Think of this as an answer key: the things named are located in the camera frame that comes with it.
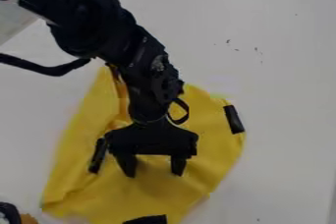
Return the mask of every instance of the white surface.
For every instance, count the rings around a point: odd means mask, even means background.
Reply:
[[[17,5],[17,0],[0,1],[0,45],[35,20],[32,13]]]
[[[167,46],[185,81],[237,105],[248,132],[239,164],[185,223],[327,223],[336,169],[335,0],[121,1]],[[0,50],[49,65],[71,59],[42,22]],[[57,139],[97,65],[61,79],[0,66],[0,195],[36,207]]]

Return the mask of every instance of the cable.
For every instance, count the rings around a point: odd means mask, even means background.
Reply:
[[[20,213],[13,204],[0,202],[0,212],[5,215],[10,224],[22,224]]]
[[[36,73],[40,73],[42,75],[50,76],[50,77],[61,77],[69,72],[78,69],[87,63],[90,62],[90,59],[78,59],[71,63],[55,66],[55,67],[45,67],[30,61],[12,56],[7,54],[0,53],[0,63],[11,65],[14,67],[18,67],[24,70],[33,71]]]

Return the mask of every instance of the black strap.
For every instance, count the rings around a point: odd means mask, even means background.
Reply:
[[[147,216],[124,222],[124,224],[167,224],[166,215]]]
[[[172,118],[172,116],[170,115],[170,113],[168,113],[168,118],[175,125],[181,125],[181,124],[185,123],[189,119],[189,106],[188,106],[188,104],[185,101],[181,100],[180,98],[175,98],[174,102],[176,104],[180,105],[180,107],[183,108],[187,112],[187,114],[184,117],[175,120],[175,119]]]
[[[11,65],[28,71],[33,71],[51,77],[62,77],[68,74],[69,72],[86,65],[87,63],[89,63],[89,61],[90,59],[78,59],[71,63],[55,67],[44,67],[12,55],[0,53],[0,63]]]

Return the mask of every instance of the yellow bag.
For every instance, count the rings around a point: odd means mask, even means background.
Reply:
[[[126,86],[103,67],[63,135],[56,164],[42,198],[45,212],[59,218],[81,216],[93,224],[122,224],[148,215],[165,214],[179,223],[188,210],[218,186],[240,156],[244,133],[232,134],[223,107],[229,103],[211,98],[185,85],[181,95],[190,106],[190,119],[181,125],[199,135],[197,156],[188,160],[183,177],[170,171],[167,156],[138,156],[137,176],[128,178],[114,157],[107,154],[98,175],[88,173],[96,141],[106,132],[132,123]],[[177,105],[170,113],[184,115]]]

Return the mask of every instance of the yellow fabric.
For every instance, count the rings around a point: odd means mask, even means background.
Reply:
[[[199,135],[197,156],[183,177],[170,172],[167,156],[140,155],[137,176],[128,178],[110,154],[98,175],[87,172],[96,140],[107,131],[131,124],[124,84],[104,67],[64,133],[56,164],[43,194],[42,208],[55,217],[81,216],[93,224],[121,224],[147,215],[167,214],[180,223],[188,210],[214,191],[241,154],[244,134],[232,135],[224,114],[224,99],[186,85],[181,98],[190,106],[182,125]],[[176,105],[173,118],[184,115]]]

